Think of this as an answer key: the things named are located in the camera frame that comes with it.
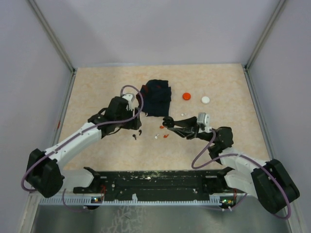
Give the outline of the black earbud case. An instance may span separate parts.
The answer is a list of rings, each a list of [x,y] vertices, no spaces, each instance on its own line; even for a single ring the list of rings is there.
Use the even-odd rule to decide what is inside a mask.
[[[162,125],[165,128],[173,128],[174,127],[174,119],[171,116],[166,116],[163,118]]]

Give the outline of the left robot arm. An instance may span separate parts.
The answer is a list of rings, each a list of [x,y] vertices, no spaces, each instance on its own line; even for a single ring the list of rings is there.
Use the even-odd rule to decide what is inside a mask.
[[[45,198],[58,193],[65,179],[61,169],[77,154],[120,129],[138,130],[141,127],[139,108],[133,107],[135,98],[130,93],[114,97],[108,107],[91,116],[68,138],[44,151],[33,150],[29,155],[25,181]]]

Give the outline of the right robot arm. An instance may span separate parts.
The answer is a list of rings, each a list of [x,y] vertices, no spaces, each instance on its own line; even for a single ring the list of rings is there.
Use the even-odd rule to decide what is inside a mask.
[[[210,126],[210,116],[198,116],[175,121],[172,117],[163,118],[163,127],[187,140],[201,139],[208,142],[192,161],[193,169],[200,169],[206,162],[197,166],[196,162],[206,151],[210,162],[217,162],[225,169],[217,180],[223,192],[238,189],[255,197],[262,207],[271,214],[287,208],[286,218],[291,214],[290,204],[300,197],[300,192],[283,164],[277,160],[264,161],[252,158],[233,148],[233,132],[230,127],[214,129]]]

